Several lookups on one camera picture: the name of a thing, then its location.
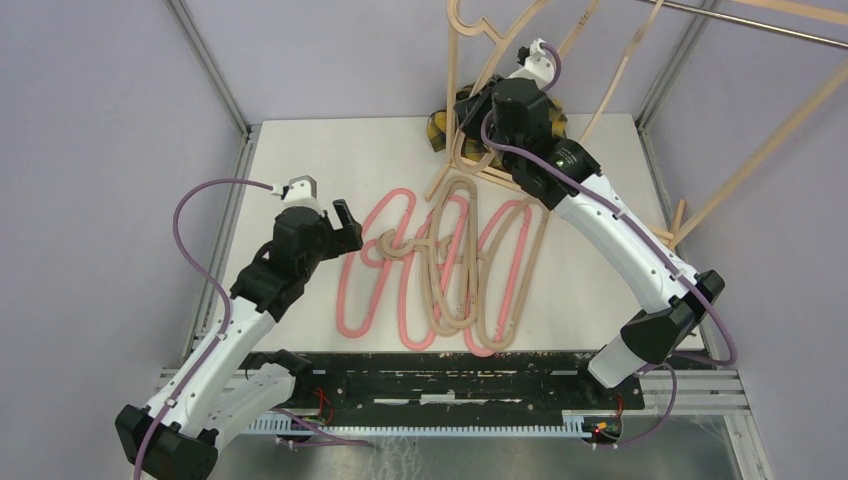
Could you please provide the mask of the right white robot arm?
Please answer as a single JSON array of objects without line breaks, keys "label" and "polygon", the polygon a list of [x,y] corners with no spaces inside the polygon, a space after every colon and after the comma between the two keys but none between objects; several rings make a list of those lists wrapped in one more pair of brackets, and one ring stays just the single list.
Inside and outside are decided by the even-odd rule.
[{"label": "right white robot arm", "polygon": [[640,309],[589,362],[580,400],[602,408],[618,385],[662,364],[706,316],[725,288],[652,235],[620,198],[597,160],[553,129],[554,103],[536,82],[496,79],[458,101],[459,130],[496,151],[522,191],[582,233],[631,289]]}]

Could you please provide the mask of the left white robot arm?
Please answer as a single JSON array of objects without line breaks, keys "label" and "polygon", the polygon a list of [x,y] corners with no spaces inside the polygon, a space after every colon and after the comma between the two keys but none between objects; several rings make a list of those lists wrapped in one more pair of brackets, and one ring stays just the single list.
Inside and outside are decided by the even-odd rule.
[{"label": "left white robot arm", "polygon": [[255,345],[304,293],[318,265],[361,249],[362,226],[347,203],[332,203],[333,228],[313,199],[286,203],[270,241],[242,269],[226,295],[219,328],[209,333],[169,383],[143,407],[125,406],[115,425],[135,479],[206,479],[220,454],[252,422],[285,401],[313,397],[313,378],[272,362],[225,389]]}]

